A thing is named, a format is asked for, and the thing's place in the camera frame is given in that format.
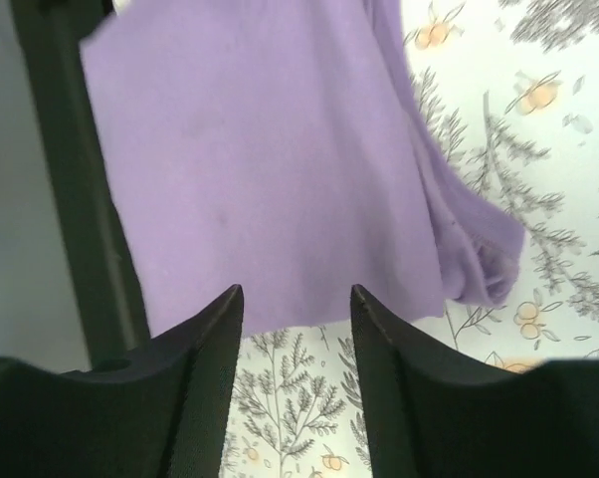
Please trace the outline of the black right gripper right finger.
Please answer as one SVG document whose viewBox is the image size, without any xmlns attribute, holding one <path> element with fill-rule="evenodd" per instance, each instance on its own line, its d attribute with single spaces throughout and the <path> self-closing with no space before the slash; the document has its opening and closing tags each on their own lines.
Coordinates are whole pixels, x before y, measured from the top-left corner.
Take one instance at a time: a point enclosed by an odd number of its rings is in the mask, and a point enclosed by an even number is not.
<svg viewBox="0 0 599 478">
<path fill-rule="evenodd" d="M 376 477 L 599 477 L 599 360 L 514 373 L 404 322 L 361 286 L 351 327 Z"/>
</svg>

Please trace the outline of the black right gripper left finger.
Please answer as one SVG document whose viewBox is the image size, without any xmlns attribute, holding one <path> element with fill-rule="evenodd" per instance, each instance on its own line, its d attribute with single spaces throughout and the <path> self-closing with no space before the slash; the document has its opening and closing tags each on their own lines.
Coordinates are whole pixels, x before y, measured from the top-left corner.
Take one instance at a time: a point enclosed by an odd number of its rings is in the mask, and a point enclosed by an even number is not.
<svg viewBox="0 0 599 478">
<path fill-rule="evenodd" d="M 90 371 L 0 358 L 0 477 L 215 477 L 242 332 L 232 286 Z"/>
</svg>

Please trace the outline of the purple t shirt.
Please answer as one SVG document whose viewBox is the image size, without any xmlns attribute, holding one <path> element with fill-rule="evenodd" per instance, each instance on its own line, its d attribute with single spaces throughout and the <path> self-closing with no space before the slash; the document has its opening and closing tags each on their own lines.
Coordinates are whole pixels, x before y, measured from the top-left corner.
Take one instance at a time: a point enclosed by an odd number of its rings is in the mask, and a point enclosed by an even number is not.
<svg viewBox="0 0 599 478">
<path fill-rule="evenodd" d="M 522 226 L 448 165 L 396 1 L 134 1 L 81 43 L 107 182 L 159 335 L 227 287 L 257 334 L 494 307 Z"/>
</svg>

